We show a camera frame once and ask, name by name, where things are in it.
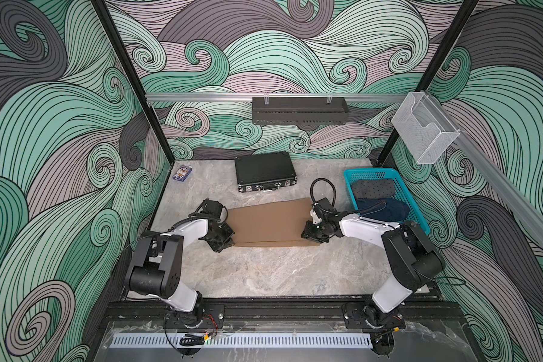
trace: swirl pattern wallpaper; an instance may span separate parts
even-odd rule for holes
[[[0,362],[86,358],[170,168],[149,128],[90,0],[0,0]]]
[[[460,0],[108,0],[145,90],[218,93],[413,91]],[[484,1],[480,9],[509,3]],[[366,158],[397,104],[349,104],[346,126],[255,126],[250,103],[154,103],[178,159],[288,151]]]
[[[430,91],[543,216],[543,1],[473,14]],[[539,240],[456,146],[434,165],[416,165],[402,142],[392,155],[446,258],[444,275],[467,282],[440,287],[487,360],[543,361]]]

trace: black cable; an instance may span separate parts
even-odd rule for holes
[[[201,346],[205,344],[205,339],[202,335],[199,336],[187,333],[184,337],[181,337],[179,344],[181,344],[183,347]]]
[[[209,215],[205,215],[205,214],[191,214],[190,217],[188,217],[187,219],[183,219],[183,220],[180,220],[180,221],[177,221],[173,224],[173,226],[171,228],[169,228],[169,231],[173,231],[175,230],[178,226],[186,223],[186,222],[189,222],[189,221],[195,221],[195,220],[201,220],[201,219],[205,219],[205,220],[213,220],[213,221],[217,221],[217,222],[220,222],[221,219],[218,219],[217,217],[213,217],[213,216],[209,216]]]
[[[125,297],[125,300],[129,302],[148,302],[149,300],[161,300],[161,298],[130,298]]]
[[[349,213],[353,213],[353,214],[365,214],[367,213],[367,211],[370,211],[372,210],[373,208],[376,208],[377,206],[380,206],[380,205],[384,205],[384,207],[386,207],[386,201],[384,200],[381,200],[380,202],[370,206],[370,207],[367,207],[367,208],[363,208],[361,210],[347,210]],[[320,205],[317,205],[319,207],[320,210],[322,210],[323,212],[327,213],[327,214],[332,214],[332,215],[337,215],[339,213],[341,213],[342,211],[329,211],[329,210],[326,210],[325,208],[321,207]]]
[[[121,255],[123,254],[123,251],[127,250],[131,245],[133,245],[134,243],[138,242],[139,240],[141,239],[144,239],[145,237],[153,237],[155,235],[159,235],[159,234],[162,234],[164,233],[165,231],[159,231],[159,232],[155,232],[155,233],[152,233],[150,235],[146,235],[146,236],[141,236],[140,238],[138,239],[135,239],[133,240],[132,242],[128,243],[127,246],[125,246],[123,248],[123,250],[121,250],[121,252],[119,253],[119,255],[117,256],[117,259],[115,260],[115,262],[113,263],[113,265],[117,262],[117,260],[119,260],[119,258],[121,257]]]
[[[199,210],[205,205],[205,200],[201,202],[201,204],[195,209],[195,213],[199,212]]]
[[[438,284],[444,284],[445,286],[460,287],[460,286],[463,286],[463,285],[467,284],[466,280],[457,278],[456,276],[437,276],[436,278],[431,279],[431,278],[427,277],[426,275],[420,273],[416,269],[414,271],[416,271],[417,273],[419,273],[421,276],[425,277],[426,279],[429,279],[429,280],[431,280],[431,281],[433,281],[435,283],[438,283]],[[460,284],[443,283],[442,281],[438,281],[437,279],[456,279],[456,280],[460,281],[461,283]]]
[[[389,348],[390,348],[390,336],[391,336],[391,335],[392,335],[391,333],[388,333],[388,334],[386,335],[386,344],[388,345]],[[389,349],[389,352],[388,352],[388,354],[386,355],[386,357],[389,357],[389,356],[390,356],[390,353],[391,353],[391,350]]]
[[[378,338],[382,338],[383,336],[385,336],[385,335],[387,335],[387,334],[391,334],[392,332],[395,332],[395,330],[394,330],[394,329],[390,329],[390,330],[388,330],[388,331],[386,331],[386,332],[384,332],[384,333],[381,333],[381,334],[377,335],[376,337],[374,337],[374,340],[376,340],[376,339],[378,339]]]
[[[227,209],[227,207],[224,206],[224,209],[225,209],[225,219],[220,222],[220,224],[223,224],[227,221],[227,217],[229,216],[229,210]]]
[[[314,198],[314,185],[318,182],[318,181],[325,181],[328,183],[328,185],[332,186],[332,191],[334,193],[334,196],[332,198],[332,207],[334,206],[334,204],[336,203],[336,187],[334,186],[334,184],[328,180],[327,178],[324,178],[324,177],[320,177],[320,178],[316,178],[314,181],[312,181],[311,185],[310,185],[310,198],[311,198],[311,201],[312,203],[316,203],[316,199]]]
[[[314,197],[314,186],[316,185],[316,183],[318,181],[325,181],[326,183],[328,183],[328,185],[330,185],[332,187],[332,191],[333,191],[333,198],[332,198],[332,207],[334,206],[334,204],[336,203],[336,187],[334,186],[334,184],[332,183],[332,181],[328,180],[327,178],[324,178],[324,177],[320,177],[320,178],[316,178],[314,181],[312,181],[311,185],[310,185],[310,199],[312,201],[312,203],[316,203],[316,198]],[[380,206],[384,204],[384,207],[386,207],[386,201],[384,200],[381,200],[380,202],[378,202],[377,204],[374,204],[370,207],[367,207],[367,208],[363,208],[362,210],[347,210],[349,213],[354,213],[354,214],[363,214],[363,213],[366,213],[368,211],[371,211],[373,210],[374,208],[376,208],[377,206]],[[322,210],[323,212],[325,213],[328,213],[328,214],[332,214],[332,215],[337,215],[339,214],[338,211],[329,211],[329,210],[326,210],[324,209],[323,207],[321,207],[320,205],[318,205],[319,209]]]
[[[167,318],[163,318],[163,332],[165,332],[165,338],[167,339],[167,342],[169,342],[169,344],[171,345],[171,347],[173,347],[173,349],[177,352],[180,352],[177,347],[175,347],[171,341],[169,340],[169,336],[167,336]]]

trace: metal bracket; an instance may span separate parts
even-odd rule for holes
[[[211,304],[211,303],[205,303],[203,304],[203,321],[197,325],[189,326],[186,325],[184,322],[184,316],[177,312],[169,312],[167,315],[168,318],[165,320],[165,326],[167,329],[214,329],[215,326],[213,325],[213,322],[211,322],[211,318],[207,317],[207,315],[210,315],[213,317],[213,320],[217,324],[217,327],[221,329],[221,327],[224,324],[224,313],[225,308],[223,304]]]
[[[375,327],[378,327],[378,326],[371,325],[370,322],[368,321],[368,316],[364,312],[365,306],[366,306],[365,303],[347,303],[342,306],[346,328],[347,329],[370,329],[371,332],[381,331],[382,328],[375,329]],[[397,326],[400,329],[406,328],[406,324],[404,322],[404,318],[402,318],[402,315],[399,314],[397,316],[388,316],[387,318],[394,318],[394,322],[398,321]]]

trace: cardboard sheet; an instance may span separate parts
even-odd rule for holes
[[[310,211],[310,198],[232,208],[227,224],[235,231],[234,246],[318,246],[301,237]]]

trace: marble table surface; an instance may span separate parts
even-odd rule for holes
[[[205,198],[228,208],[309,197],[318,177],[336,186],[336,208],[351,207],[342,172],[370,167],[367,159],[293,160],[297,184],[274,192],[237,191],[232,160],[181,161],[193,171],[184,182],[169,179],[152,230],[185,218]],[[332,198],[326,183],[315,187],[316,199]],[[181,281],[205,297],[367,294],[391,274],[383,249],[351,237],[333,237],[312,247],[231,247],[220,253],[198,240],[183,252]]]

